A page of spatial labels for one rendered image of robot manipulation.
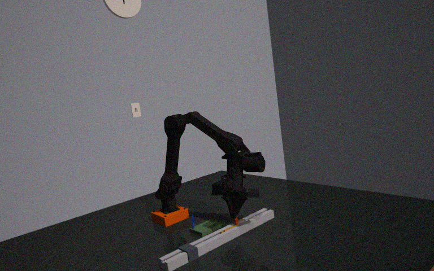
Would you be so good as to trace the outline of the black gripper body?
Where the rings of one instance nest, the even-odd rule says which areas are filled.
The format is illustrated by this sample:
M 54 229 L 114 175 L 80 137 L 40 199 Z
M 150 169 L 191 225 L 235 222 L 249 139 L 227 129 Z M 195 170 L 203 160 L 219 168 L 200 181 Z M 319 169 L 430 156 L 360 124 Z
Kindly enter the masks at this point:
M 243 172 L 227 172 L 224 175 L 225 178 L 231 177 L 234 182 L 234 187 L 230 188 L 224 193 L 216 193 L 212 189 L 212 195 L 222 195 L 223 197 L 234 197 L 234 198 L 258 198 L 259 191 L 257 189 L 246 189 L 243 187 Z M 232 192 L 233 191 L 233 192 Z M 236 192 L 237 191 L 237 192 Z

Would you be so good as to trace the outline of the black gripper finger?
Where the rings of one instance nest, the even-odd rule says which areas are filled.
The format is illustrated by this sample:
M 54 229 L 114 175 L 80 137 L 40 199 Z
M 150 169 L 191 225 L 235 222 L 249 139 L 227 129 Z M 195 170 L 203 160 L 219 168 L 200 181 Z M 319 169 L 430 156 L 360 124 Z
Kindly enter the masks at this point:
M 232 213 L 232 210 L 231 210 L 232 201 L 231 201 L 230 198 L 234 198 L 234 197 L 222 197 L 222 196 L 221 196 L 221 198 L 223 198 L 223 199 L 227 202 L 227 206 L 228 206 L 228 209 L 229 209 L 229 212 L 230 212 L 231 218 L 233 218 L 233 213 Z
M 230 198 L 232 201 L 233 218 L 236 218 L 247 198 Z

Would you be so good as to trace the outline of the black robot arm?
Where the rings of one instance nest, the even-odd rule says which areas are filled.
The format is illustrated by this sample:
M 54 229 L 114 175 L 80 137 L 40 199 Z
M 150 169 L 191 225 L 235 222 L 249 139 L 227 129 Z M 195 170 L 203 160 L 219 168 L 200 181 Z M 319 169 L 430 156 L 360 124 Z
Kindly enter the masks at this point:
M 263 172 L 265 160 L 261 152 L 250 152 L 245 146 L 241 137 L 226 132 L 204 118 L 199 112 L 177 114 L 167 116 L 164 120 L 164 131 L 168 137 L 166 167 L 160 179 L 159 189 L 155 193 L 157 199 L 161 199 L 161 212 L 168 214 L 180 210 L 176 206 L 175 194 L 179 192 L 182 185 L 182 176 L 177 172 L 179 161 L 180 138 L 185 130 L 186 124 L 191 123 L 196 128 L 211 137 L 225 152 L 222 159 L 227 159 L 227 172 Z M 240 152 L 238 152 L 240 151 Z M 214 194 L 224 193 L 234 187 L 231 177 L 227 179 L 221 176 L 221 180 L 212 184 Z

